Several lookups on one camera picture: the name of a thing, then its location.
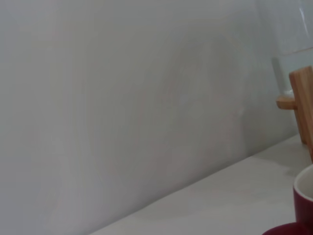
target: wooden peg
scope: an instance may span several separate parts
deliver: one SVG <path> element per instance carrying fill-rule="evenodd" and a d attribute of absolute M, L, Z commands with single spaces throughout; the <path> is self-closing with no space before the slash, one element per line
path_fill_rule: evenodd
<path fill-rule="evenodd" d="M 298 119 L 313 161 L 313 70 L 305 67 L 289 74 Z"/>

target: wooden stand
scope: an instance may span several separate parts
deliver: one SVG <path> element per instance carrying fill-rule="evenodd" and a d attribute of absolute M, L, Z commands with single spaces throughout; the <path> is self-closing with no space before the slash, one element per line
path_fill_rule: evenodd
<path fill-rule="evenodd" d="M 277 106 L 294 110 L 302 143 L 309 148 L 313 162 L 313 69 L 311 66 L 289 74 L 293 97 L 279 96 Z"/>

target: red mug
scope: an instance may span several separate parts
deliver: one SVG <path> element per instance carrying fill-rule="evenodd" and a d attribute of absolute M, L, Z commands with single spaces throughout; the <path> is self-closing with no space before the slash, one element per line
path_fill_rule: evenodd
<path fill-rule="evenodd" d="M 295 178 L 293 197 L 297 222 L 273 228 L 263 235 L 313 235 L 313 165 Z"/>

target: glass jar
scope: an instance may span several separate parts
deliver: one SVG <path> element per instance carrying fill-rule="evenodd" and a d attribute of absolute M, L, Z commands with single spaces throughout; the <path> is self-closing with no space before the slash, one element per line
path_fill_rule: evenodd
<path fill-rule="evenodd" d="M 257 7 L 280 92 L 293 96 L 289 73 L 313 65 L 313 0 L 258 0 Z"/>

